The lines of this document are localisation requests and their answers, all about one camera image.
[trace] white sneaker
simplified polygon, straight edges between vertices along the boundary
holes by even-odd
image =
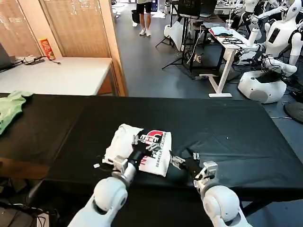
[[[151,36],[151,34],[152,34],[151,31],[148,29],[145,31],[145,33],[146,33],[146,36]]]
[[[145,35],[145,29],[142,29],[139,35]]]

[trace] person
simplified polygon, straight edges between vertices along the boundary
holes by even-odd
[[[145,26],[144,21],[144,8],[147,14],[147,21]],[[152,0],[138,0],[137,1],[137,12],[140,14],[140,25],[141,32],[139,35],[151,36],[151,31],[149,30],[151,25],[151,11],[152,11]]]

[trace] cup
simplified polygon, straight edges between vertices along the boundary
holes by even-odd
[[[229,30],[232,27],[233,20],[226,20],[225,29]]]

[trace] red snack can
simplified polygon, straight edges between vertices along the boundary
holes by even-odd
[[[42,48],[44,49],[44,52],[45,52],[46,57],[47,57],[49,60],[51,60],[51,61],[55,60],[56,57],[55,57],[55,55],[54,55],[54,53],[53,53],[53,50],[52,50],[52,48],[51,48],[51,46],[50,46],[50,44],[49,44],[47,38],[45,38],[45,39],[40,39],[40,43],[41,43],[41,45],[42,45]]]

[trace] white bag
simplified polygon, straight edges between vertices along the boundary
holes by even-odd
[[[174,41],[178,51],[181,50],[182,45],[182,33],[183,33],[183,25],[180,22],[176,21],[171,29],[169,30],[169,36]]]
[[[112,164],[109,159],[113,160],[117,155],[124,158],[129,157],[133,151],[133,136],[142,130],[127,124],[121,124],[115,132],[110,146],[106,149],[102,163]],[[151,141],[159,142],[161,146],[161,150],[154,154],[153,157],[145,156],[143,158],[139,170],[165,177],[170,163],[171,133],[144,129],[143,135],[139,137],[139,140],[147,144],[151,144]]]

